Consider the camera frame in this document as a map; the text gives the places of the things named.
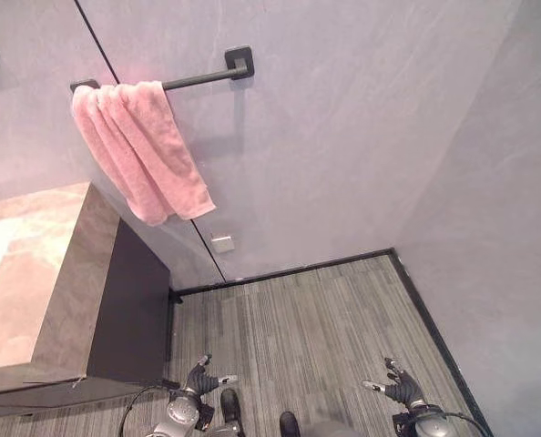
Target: wall outlet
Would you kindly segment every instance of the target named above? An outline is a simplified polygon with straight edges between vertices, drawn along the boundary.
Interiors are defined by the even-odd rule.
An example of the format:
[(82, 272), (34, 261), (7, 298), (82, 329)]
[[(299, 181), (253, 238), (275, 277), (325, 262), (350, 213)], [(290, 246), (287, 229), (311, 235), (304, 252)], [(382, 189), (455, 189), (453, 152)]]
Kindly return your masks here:
[(232, 236), (230, 235), (214, 237), (210, 241), (212, 243), (212, 248), (214, 248), (216, 253), (224, 253), (234, 250), (234, 241), (232, 241)]

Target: gray wall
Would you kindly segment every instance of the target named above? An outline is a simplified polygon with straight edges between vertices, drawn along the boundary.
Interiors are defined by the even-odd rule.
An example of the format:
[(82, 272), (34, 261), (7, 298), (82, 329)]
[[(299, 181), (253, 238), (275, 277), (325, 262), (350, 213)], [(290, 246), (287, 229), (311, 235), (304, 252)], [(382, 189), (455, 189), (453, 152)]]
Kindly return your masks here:
[(252, 46), (252, 80), (168, 92), (219, 207), (198, 226), (234, 237), (217, 261), (235, 279), (392, 246), (519, 1), (81, 4), (122, 82)]
[(541, 436), (541, 1), (524, 1), (399, 252), (495, 435)]
[(189, 223), (140, 223), (104, 178), (70, 115), (68, 85), (112, 75), (70, 1), (0, 2), (0, 198), (93, 180), (186, 288), (221, 277)]

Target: vanity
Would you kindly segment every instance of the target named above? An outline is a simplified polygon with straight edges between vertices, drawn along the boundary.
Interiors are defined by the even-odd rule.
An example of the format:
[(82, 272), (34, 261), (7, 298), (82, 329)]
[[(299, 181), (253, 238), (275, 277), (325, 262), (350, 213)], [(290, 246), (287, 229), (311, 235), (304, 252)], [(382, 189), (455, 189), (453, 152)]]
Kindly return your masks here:
[(89, 183), (0, 201), (0, 416), (163, 378), (169, 271)]

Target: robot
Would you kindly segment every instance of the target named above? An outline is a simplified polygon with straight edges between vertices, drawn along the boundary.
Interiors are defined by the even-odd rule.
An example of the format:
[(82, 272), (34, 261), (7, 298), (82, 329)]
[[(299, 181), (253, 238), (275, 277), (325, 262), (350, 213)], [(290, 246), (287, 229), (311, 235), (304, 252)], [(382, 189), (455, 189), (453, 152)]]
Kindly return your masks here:
[[(214, 409), (203, 403), (201, 396), (217, 389), (220, 385), (238, 381), (236, 375), (215, 378), (206, 374), (205, 366), (209, 364), (210, 359), (211, 355), (205, 355), (198, 361), (198, 364), (189, 372), (188, 381), (183, 389), (179, 390), (179, 386), (165, 387), (170, 392), (167, 419), (160, 422), (153, 433), (146, 437), (189, 437), (194, 429), (206, 432), (204, 437), (245, 437), (239, 398), (233, 389), (224, 390), (220, 396), (224, 424), (213, 429), (209, 428)], [(392, 417), (393, 427), (398, 437), (455, 437), (454, 427), (446, 419), (450, 416), (472, 423), (483, 437), (488, 437), (486, 431), (473, 419), (462, 413), (444, 412), (439, 406), (429, 404), (418, 383), (402, 369), (398, 361), (386, 358), (385, 365), (390, 371), (388, 377), (394, 384), (383, 385), (364, 380), (362, 386), (378, 391), (406, 407), (407, 412), (395, 414)], [(131, 401), (125, 411), (119, 426), (119, 437), (123, 437), (125, 419), (141, 392)], [(292, 412), (284, 412), (279, 419), (279, 425), (281, 437), (301, 437), (299, 424)], [(326, 422), (312, 427), (305, 437), (362, 437), (362, 435), (343, 423)]]

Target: stone countertop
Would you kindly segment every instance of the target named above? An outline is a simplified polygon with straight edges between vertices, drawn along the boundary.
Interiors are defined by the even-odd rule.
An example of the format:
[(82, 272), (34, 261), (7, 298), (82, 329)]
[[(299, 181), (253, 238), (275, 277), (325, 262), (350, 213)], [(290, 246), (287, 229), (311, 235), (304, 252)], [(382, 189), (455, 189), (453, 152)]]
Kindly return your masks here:
[(0, 391), (86, 376), (119, 217), (89, 183), (0, 201)]

